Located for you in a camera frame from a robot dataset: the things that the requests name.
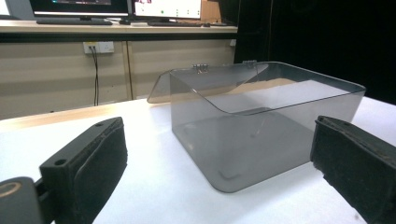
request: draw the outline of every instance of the black cable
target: black cable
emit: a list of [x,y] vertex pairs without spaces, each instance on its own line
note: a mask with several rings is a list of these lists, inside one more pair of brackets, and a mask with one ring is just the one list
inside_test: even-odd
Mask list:
[[95,96],[93,99],[93,105],[99,105],[99,76],[98,76],[98,58],[96,53],[96,47],[90,46],[90,50],[95,64],[96,75],[95,75]]

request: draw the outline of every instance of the desk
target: desk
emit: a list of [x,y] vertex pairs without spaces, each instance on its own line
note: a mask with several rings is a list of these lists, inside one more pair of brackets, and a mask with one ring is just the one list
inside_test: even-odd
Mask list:
[[0,43],[236,39],[236,33],[233,26],[151,27],[144,22],[111,26],[39,25],[35,21],[0,21]]
[[[396,106],[364,97],[352,123],[396,145]],[[122,116],[128,166],[95,223],[365,223],[311,162],[247,189],[213,189],[145,100],[0,121],[0,180],[38,166],[95,122]]]

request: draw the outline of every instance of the electrical outlet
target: electrical outlet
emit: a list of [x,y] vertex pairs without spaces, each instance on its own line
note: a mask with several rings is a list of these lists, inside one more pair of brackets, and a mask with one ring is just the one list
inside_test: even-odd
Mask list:
[[96,53],[113,53],[114,43],[113,41],[106,42],[83,42],[84,52],[86,54],[92,54],[90,47],[95,47]]
[[99,42],[99,50],[101,53],[113,53],[114,52],[113,41]]
[[86,54],[92,54],[90,47],[95,47],[96,52],[98,53],[99,50],[99,42],[83,42],[84,52]]

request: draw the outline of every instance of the wall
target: wall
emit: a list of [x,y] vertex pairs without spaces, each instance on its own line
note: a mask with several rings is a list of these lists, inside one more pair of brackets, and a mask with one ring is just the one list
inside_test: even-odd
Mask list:
[[193,64],[232,64],[231,40],[129,42],[134,98],[149,95],[157,77]]
[[[146,97],[170,69],[233,63],[229,44],[115,42],[114,53],[98,55],[99,105]],[[93,106],[94,79],[93,59],[82,43],[0,44],[0,119]]]
[[[121,42],[98,64],[100,104],[127,100]],[[0,119],[93,105],[94,79],[82,43],[1,44]]]

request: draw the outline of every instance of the hinge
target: hinge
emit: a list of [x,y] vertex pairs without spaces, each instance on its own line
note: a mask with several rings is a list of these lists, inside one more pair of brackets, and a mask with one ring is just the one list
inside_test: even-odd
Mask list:
[[245,64],[247,68],[254,68],[256,66],[257,61],[256,60],[242,61],[242,63]]
[[207,63],[193,64],[193,68],[197,70],[197,74],[207,73],[209,65]]

